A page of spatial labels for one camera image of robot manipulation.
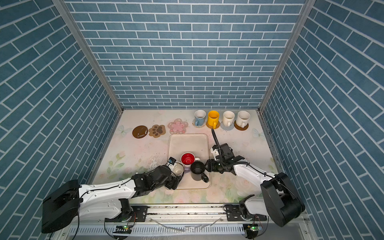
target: paw print coaster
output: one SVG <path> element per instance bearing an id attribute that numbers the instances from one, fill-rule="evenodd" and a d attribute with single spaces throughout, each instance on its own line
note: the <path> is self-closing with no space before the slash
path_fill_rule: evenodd
<path id="1" fill-rule="evenodd" d="M 166 127 L 164 125 L 153 125 L 149 130 L 149 135 L 154 138 L 158 138 L 166 133 Z"/>

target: yellow mug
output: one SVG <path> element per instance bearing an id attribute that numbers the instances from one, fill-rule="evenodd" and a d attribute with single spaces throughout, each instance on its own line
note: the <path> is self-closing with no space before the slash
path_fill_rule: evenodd
<path id="1" fill-rule="evenodd" d="M 208 113 L 208 125 L 213 127 L 213 129 L 216 128 L 216 125 L 218 124 L 218 117 L 220 114 L 217 111 L 210 111 Z"/>

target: cable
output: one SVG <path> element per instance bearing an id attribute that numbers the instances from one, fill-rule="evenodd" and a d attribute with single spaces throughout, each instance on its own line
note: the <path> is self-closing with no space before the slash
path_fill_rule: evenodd
<path id="1" fill-rule="evenodd" d="M 113 239 L 116 239 L 114 236 L 112 236 L 111 234 L 108 233 L 107 229 L 105 228 L 105 220 L 104 220 L 104 231 Z"/>
<path id="2" fill-rule="evenodd" d="M 256 217 L 257 217 L 257 219 L 259 220 L 259 223 L 260 223 L 261 227 L 263 227 L 263 225 L 262 225 L 262 222 L 260 221 L 260 218 L 259 218 L 259 216 L 258 216 L 258 215 L 256 215 L 256 214 L 255 214 L 255 216 L 256 216 Z"/>
<path id="3" fill-rule="evenodd" d="M 225 166 L 225 167 L 223 167 L 223 168 L 231 167 L 231 166 L 233 166 L 233 165 L 237 165 L 237 164 L 244 164 L 244 165 L 250 166 L 250 167 L 253 168 L 255 171 L 257 171 L 257 172 L 263 174 L 264 176 L 270 177 L 271 179 L 273 179 L 273 180 L 275 180 L 276 182 L 278 182 L 281 186 L 285 187 L 285 188 L 292 194 L 292 196 L 296 197 L 296 195 L 294 195 L 293 192 L 292 192 L 289 188 L 287 188 L 284 184 L 282 184 L 280 181 L 278 181 L 277 179 L 275 179 L 275 178 L 272 177 L 272 176 L 269 176 L 266 172 L 261 172 L 261 171 L 257 170 L 256 168 L 252 167 L 252 166 L 250 165 L 249 162 L 235 162 L 235 163 L 229 164 L 229 165 L 227 165 L 227 166 Z"/>
<path id="4" fill-rule="evenodd" d="M 76 234 L 79 231 L 79 227 L 80 227 L 80 204 L 79 204 L 78 213 L 77 213 L 77 229 L 76 229 L 76 232 L 73 235 L 72 240 L 76 237 Z"/>
<path id="5" fill-rule="evenodd" d="M 213 136 L 213 138 L 215 140 L 215 143 L 216 143 L 216 149 L 218 151 L 218 155 L 219 155 L 219 158 L 220 158 L 220 164 L 223 165 L 223 159 L 221 158 L 220 144 L 218 143 L 218 140 L 217 140 L 217 137 L 216 137 L 216 134 L 215 134 L 215 130 L 212 128 L 211 131 L 212 131 L 212 136 Z"/>
<path id="6" fill-rule="evenodd" d="M 272 178 L 273 180 L 275 180 L 276 182 L 278 182 L 281 186 L 285 187 L 285 188 L 292 194 L 292 196 L 296 197 L 296 195 L 294 195 L 293 192 L 292 192 L 289 188 L 287 188 L 284 184 L 282 184 L 280 181 L 278 181 L 278 180 L 275 179 L 274 177 L 269 176 L 269 175 L 266 174 L 265 172 L 260 172 L 259 170 L 257 170 L 256 168 L 252 167 L 251 165 L 249 165 L 249 166 L 250 166 L 251 168 L 253 168 L 254 170 L 258 171 L 259 173 L 261 173 L 261 174 L 263 174 L 263 175 L 265 175 L 265 176 L 267 176 L 267 177 Z"/>
<path id="7" fill-rule="evenodd" d="M 134 219 L 134 221 L 133 221 L 133 225 L 132 225 L 132 227 L 135 226 L 135 223 L 136 223 L 136 213 L 135 213 L 135 219 Z"/>
<path id="8" fill-rule="evenodd" d="M 76 237 L 77 232 L 79 231 L 79 227 L 80 227 L 80 203 L 79 203 L 79 207 L 77 208 L 77 229 L 76 229 L 76 232 L 75 232 L 75 234 L 74 234 L 72 240 Z"/>
<path id="9" fill-rule="evenodd" d="M 126 184 L 127 182 L 129 182 L 129 181 L 131 181 L 132 180 L 132 178 L 130 178 L 128 181 L 126 181 L 125 183 L 123 183 L 123 184 Z M 104 188 L 104 189 L 95 189 L 95 190 L 89 190 L 89 191 L 86 191 L 85 193 L 83 193 L 82 195 L 81 195 L 81 197 L 80 197 L 80 199 L 86 194 L 86 193 L 90 193 L 90 192 L 93 192 L 93 191 L 99 191 L 99 190 L 108 190 L 108 189 L 111 189 L 111 188 L 114 188 L 114 187 L 118 187 L 119 185 L 116 185 L 116 186 L 112 186 L 112 187 L 109 187 L 109 188 Z M 78 207 L 78 210 L 77 210 L 77 229 L 76 229 L 76 232 L 75 232 L 75 234 L 74 234 L 74 236 L 73 236 L 73 238 L 72 238 L 72 240 L 76 237 L 76 234 L 77 234 L 77 232 L 79 231 L 79 227 L 80 227 L 80 203 L 79 203 L 79 207 Z"/>
<path id="10" fill-rule="evenodd" d="M 223 166 L 223 168 L 231 167 L 231 166 L 238 165 L 238 164 L 244 164 L 244 165 L 248 166 L 250 163 L 249 162 L 234 162 L 234 163 Z"/>
<path id="11" fill-rule="evenodd" d="M 153 171 L 155 171 L 155 170 L 156 170 L 156 168 L 153 169 L 153 170 L 151 170 L 151 171 L 149 171 L 149 172 L 145 172 L 145 173 L 143 173 L 143 174 L 148 174 L 148 173 L 153 172 Z"/>
<path id="12" fill-rule="evenodd" d="M 260 235 L 258 235 L 258 237 L 260 237 L 261 235 L 263 235 L 266 232 L 266 230 L 268 228 L 268 223 L 269 223 L 269 217 L 268 217 L 268 221 L 266 222 L 265 230 Z"/>

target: white mug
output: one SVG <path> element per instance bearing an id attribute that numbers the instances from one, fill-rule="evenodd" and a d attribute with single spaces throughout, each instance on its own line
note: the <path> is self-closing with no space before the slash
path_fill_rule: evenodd
<path id="1" fill-rule="evenodd" d="M 248 124 L 251 115 L 247 111 L 240 111 L 237 114 L 236 124 L 239 127 L 245 127 Z"/>
<path id="2" fill-rule="evenodd" d="M 223 124 L 226 127 L 229 127 L 235 120 L 235 114 L 231 111 L 225 111 L 223 113 Z"/>

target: metal frame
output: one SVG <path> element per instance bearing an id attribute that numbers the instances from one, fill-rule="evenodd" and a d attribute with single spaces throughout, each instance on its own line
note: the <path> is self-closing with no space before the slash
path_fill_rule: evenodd
<path id="1" fill-rule="evenodd" d="M 89 178 L 88 178 L 88 181 L 86 184 L 92 184 L 93 182 L 93 179 L 95 178 L 96 176 L 96 173 L 97 171 L 99 170 L 99 167 L 100 167 L 100 164 L 101 164 L 101 161 L 102 159 L 104 158 L 104 155 L 105 155 L 105 152 L 107 151 L 108 149 L 108 146 L 109 146 L 109 143 L 111 142 L 112 140 L 112 137 L 113 135 L 115 134 L 115 131 L 118 127 L 118 124 L 119 124 L 119 121 L 121 119 L 121 116 L 122 116 L 122 112 L 119 113 L 118 117 L 116 118 L 116 121 L 114 122 L 113 126 L 112 126 L 112 129 L 111 129 L 111 132 L 109 133 L 108 135 L 108 138 L 107 138 L 107 141 L 105 141 L 105 144 L 103 146 L 103 149 L 101 150 L 100 152 L 100 155 L 95 163 L 95 166 L 93 167 L 92 171 L 91 171 L 91 174 L 89 175 Z"/>
<path id="2" fill-rule="evenodd" d="M 228 227 L 229 225 L 237 225 L 243 223 L 249 223 L 249 221 L 237 221 L 237 222 L 228 222 L 226 217 L 226 212 L 223 209 L 224 204 L 147 204 L 148 212 L 145 222 L 136 222 L 135 227 L 137 229 L 146 228 L 146 227 L 161 227 L 155 221 L 166 224 L 170 227 L 185 228 L 186 226 L 191 225 L 203 225 L 203 224 L 215 224 L 214 227 Z M 293 219 L 290 223 L 299 223 L 300 226 L 307 226 L 310 221 L 307 213 L 302 213 L 298 218 Z M 90 228 L 104 228 L 104 219 L 99 219 L 95 221 L 82 221 L 80 224 L 79 232 L 77 235 L 93 235 L 89 233 L 87 229 Z M 107 223 L 106 228 L 108 231 L 111 227 L 114 227 L 116 223 Z M 52 238 L 53 240 L 65 240 L 68 236 L 73 236 L 77 229 L 77 222 L 73 222 L 71 225 L 57 231 L 57 233 Z M 303 234 L 305 231 L 310 233 L 310 231 L 305 228 L 302 228 Z M 177 232 L 170 232 L 167 235 L 180 235 Z M 305 238 L 305 240 L 315 240 L 315 238 Z"/>
<path id="3" fill-rule="evenodd" d="M 301 233 L 303 234 L 304 240 L 317 240 L 316 233 L 314 231 L 312 223 L 299 223 Z"/>
<path id="4" fill-rule="evenodd" d="M 299 18 L 297 19 L 297 22 L 295 24 L 295 27 L 293 28 L 293 31 L 291 33 L 291 36 L 288 40 L 288 43 L 286 47 L 284 48 L 284 52 L 281 55 L 279 64 L 277 65 L 275 72 L 273 73 L 273 76 L 271 78 L 271 81 L 265 91 L 264 98 L 262 99 L 262 102 L 260 103 L 259 111 L 262 113 L 265 109 L 265 106 L 271 97 L 272 91 L 275 88 L 277 81 L 279 80 L 279 77 L 281 75 L 281 72 L 283 71 L 283 68 L 285 64 L 287 63 L 288 57 L 292 52 L 293 47 L 295 46 L 295 43 L 297 39 L 299 38 L 300 32 L 303 29 L 304 23 L 308 18 L 309 13 L 312 10 L 312 7 L 314 5 L 316 0 L 307 0 L 301 9 L 301 12 L 299 14 Z"/>
<path id="5" fill-rule="evenodd" d="M 67 27 L 71 31 L 73 37 L 75 38 L 76 42 L 80 46 L 85 57 L 88 59 L 89 64 L 91 65 L 92 69 L 95 71 L 96 75 L 98 76 L 100 82 L 102 83 L 102 85 L 104 86 L 108 95 L 112 99 L 112 101 L 115 104 L 116 108 L 118 109 L 119 113 L 122 113 L 122 111 L 123 111 L 122 105 L 120 104 L 120 102 L 117 99 L 113 89 L 111 88 L 110 84 L 108 83 L 108 80 L 107 80 L 103 70 L 101 69 L 99 63 L 97 62 L 95 56 L 93 55 L 92 50 L 90 49 L 88 43 L 85 41 L 85 38 L 84 38 L 83 34 L 81 33 L 79 26 L 76 24 L 76 22 L 72 16 L 72 14 L 70 13 L 67 5 L 65 4 L 64 0 L 52 0 L 52 2 L 55 5 L 58 12 L 60 13 L 64 22 L 67 24 Z"/>
<path id="6" fill-rule="evenodd" d="M 257 116 L 259 117 L 260 124 L 263 128 L 265 140 L 267 141 L 269 149 L 271 150 L 272 157 L 275 160 L 277 171 L 278 172 L 285 172 L 285 169 L 284 169 L 283 164 L 282 164 L 281 159 L 280 159 L 280 155 L 279 155 L 277 148 L 275 146 L 275 143 L 272 139 L 271 132 L 269 131 L 269 128 L 268 128 L 266 121 L 264 119 L 264 115 L 260 111 L 256 110 L 256 112 L 257 112 Z"/>

